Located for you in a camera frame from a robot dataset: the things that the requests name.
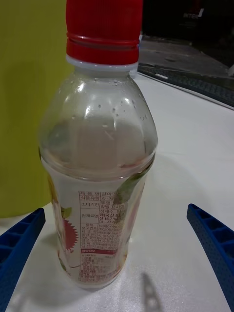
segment white surface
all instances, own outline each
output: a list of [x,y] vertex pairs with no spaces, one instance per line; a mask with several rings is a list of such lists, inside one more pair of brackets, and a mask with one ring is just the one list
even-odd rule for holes
[[[230,312],[186,212],[192,202],[234,229],[234,111],[143,76],[136,81],[159,145],[122,274],[96,292],[74,286],[57,267],[49,205],[7,312]],[[1,231],[18,219],[0,220]],[[149,280],[155,301],[147,303]]]

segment yellow wall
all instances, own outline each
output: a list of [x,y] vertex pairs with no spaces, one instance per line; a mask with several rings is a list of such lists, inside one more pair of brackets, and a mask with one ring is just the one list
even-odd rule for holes
[[49,202],[37,127],[66,63],[65,0],[10,0],[0,10],[0,217]]

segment fruit illustration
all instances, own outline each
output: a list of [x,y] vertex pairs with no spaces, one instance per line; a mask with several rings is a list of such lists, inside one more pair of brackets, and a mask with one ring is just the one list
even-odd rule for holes
[[154,159],[155,157],[152,158],[151,163],[142,172],[132,175],[125,182],[123,182],[123,184],[121,184],[121,186],[117,189],[117,193],[114,197],[114,205],[122,204],[130,199],[134,187],[138,184],[140,179],[148,173],[154,162]]
[[69,220],[69,216],[72,213],[72,207],[69,208],[63,208],[61,207],[61,215],[63,218],[63,225],[64,225],[64,231],[65,231],[65,246],[66,250],[71,252],[74,248],[77,240],[78,240],[78,233],[75,229],[75,227],[72,225]]

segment clear plastic bottle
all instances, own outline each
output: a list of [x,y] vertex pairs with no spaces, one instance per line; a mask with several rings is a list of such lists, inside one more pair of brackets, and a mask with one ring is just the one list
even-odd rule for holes
[[125,262],[157,133],[129,76],[135,63],[67,60],[75,71],[41,121],[39,151],[61,265],[79,285],[103,287]]

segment red bottle cap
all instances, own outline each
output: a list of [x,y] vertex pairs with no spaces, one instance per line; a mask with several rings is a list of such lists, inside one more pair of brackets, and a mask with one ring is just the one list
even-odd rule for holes
[[138,61],[142,0],[67,0],[67,55],[96,64]]

